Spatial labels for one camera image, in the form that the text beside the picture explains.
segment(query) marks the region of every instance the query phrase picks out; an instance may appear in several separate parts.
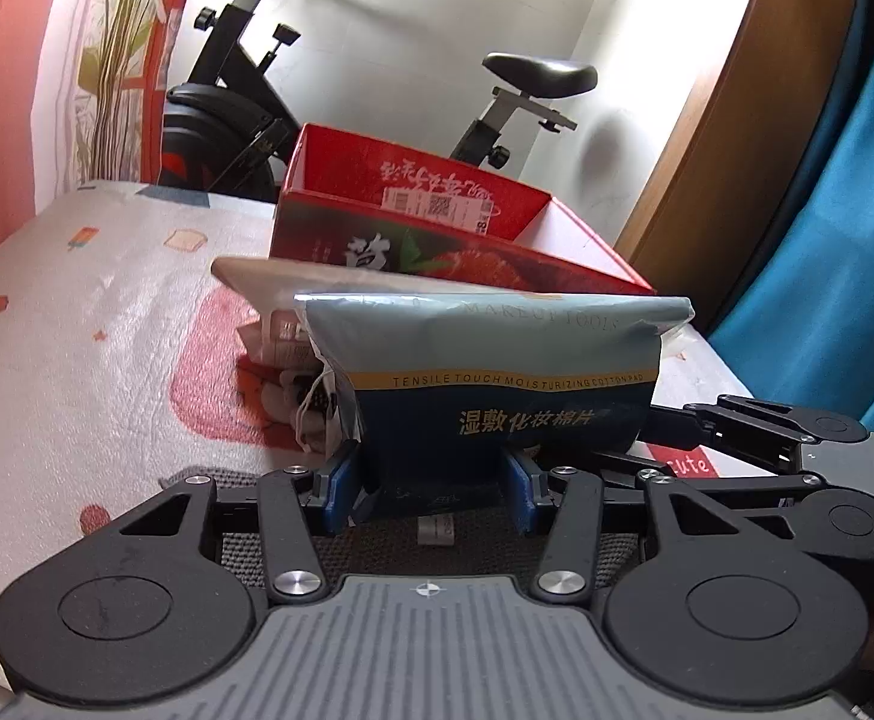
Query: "plastic bag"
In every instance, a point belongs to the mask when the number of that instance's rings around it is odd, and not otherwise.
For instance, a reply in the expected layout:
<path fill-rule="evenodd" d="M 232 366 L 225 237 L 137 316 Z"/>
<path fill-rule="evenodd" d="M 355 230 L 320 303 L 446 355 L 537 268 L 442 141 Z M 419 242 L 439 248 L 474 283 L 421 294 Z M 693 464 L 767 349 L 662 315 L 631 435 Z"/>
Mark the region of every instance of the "plastic bag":
<path fill-rule="evenodd" d="M 389 514 L 489 503 L 503 445 L 626 450 L 687 298 L 299 295 Z"/>
<path fill-rule="evenodd" d="M 217 257 L 210 272 L 247 298 L 261 315 L 238 328 L 253 362 L 282 370 L 320 370 L 309 338 L 294 313 L 294 295 L 302 293 L 506 293 L 493 287 L 443 279 L 385 274 L 367 268 L 341 268 L 280 258 Z"/>

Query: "striped curtain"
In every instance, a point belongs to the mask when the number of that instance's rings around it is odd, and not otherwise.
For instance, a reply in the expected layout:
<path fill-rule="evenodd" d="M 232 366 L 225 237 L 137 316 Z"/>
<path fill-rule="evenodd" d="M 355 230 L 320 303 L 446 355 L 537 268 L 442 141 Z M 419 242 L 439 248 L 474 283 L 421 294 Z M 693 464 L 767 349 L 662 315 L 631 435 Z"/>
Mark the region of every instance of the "striped curtain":
<path fill-rule="evenodd" d="M 154 181 L 185 0 L 0 0 L 0 244 L 88 180 Z"/>

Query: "seat post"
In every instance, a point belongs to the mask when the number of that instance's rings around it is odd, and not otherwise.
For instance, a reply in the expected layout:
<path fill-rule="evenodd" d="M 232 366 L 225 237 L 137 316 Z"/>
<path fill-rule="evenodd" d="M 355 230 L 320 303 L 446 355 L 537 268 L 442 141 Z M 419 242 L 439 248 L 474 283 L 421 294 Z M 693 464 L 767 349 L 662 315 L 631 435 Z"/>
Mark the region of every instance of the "seat post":
<path fill-rule="evenodd" d="M 504 124 L 507 124 L 517 108 L 530 111 L 541 118 L 545 129 L 556 131 L 557 127 L 577 129 L 577 123 L 555 111 L 541 105 L 530 98 L 530 94 L 522 92 L 519 95 L 499 86 L 493 87 L 493 101 L 487 106 L 479 119 L 474 119 L 464 137 L 450 154 L 450 159 L 466 162 L 468 165 L 480 165 L 490 156 L 493 145 L 499 137 Z"/>

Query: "wooden door frame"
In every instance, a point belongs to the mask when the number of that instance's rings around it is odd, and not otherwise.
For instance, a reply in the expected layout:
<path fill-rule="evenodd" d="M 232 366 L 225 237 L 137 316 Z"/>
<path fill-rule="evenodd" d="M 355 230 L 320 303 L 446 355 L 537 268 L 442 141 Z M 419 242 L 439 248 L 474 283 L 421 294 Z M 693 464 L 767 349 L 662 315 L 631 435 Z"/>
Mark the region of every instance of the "wooden door frame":
<path fill-rule="evenodd" d="M 706 330 L 767 229 L 818 122 L 855 0 L 750 0 L 688 95 L 615 248 Z"/>

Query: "red box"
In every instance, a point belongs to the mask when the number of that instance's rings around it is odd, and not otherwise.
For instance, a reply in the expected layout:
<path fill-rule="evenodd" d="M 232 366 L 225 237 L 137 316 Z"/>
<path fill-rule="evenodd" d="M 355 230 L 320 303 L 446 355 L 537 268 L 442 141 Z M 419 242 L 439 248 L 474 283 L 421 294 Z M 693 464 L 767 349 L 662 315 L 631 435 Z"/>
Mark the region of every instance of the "red box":
<path fill-rule="evenodd" d="M 397 210 L 408 202 L 424 216 Z M 315 124 L 288 166 L 271 256 L 527 292 L 654 293 L 544 191 Z"/>

